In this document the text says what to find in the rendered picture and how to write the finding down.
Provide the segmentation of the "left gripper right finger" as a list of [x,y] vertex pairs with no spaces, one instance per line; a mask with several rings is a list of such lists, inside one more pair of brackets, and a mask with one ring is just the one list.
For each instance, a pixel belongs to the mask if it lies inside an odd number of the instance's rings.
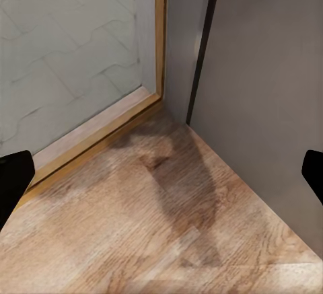
[[323,204],[323,153],[308,150],[304,157],[301,173]]

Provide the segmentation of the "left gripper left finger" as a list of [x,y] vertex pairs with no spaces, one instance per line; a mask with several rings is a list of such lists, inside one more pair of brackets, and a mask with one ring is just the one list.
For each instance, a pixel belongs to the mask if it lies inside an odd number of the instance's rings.
[[0,230],[35,175],[29,150],[0,157]]

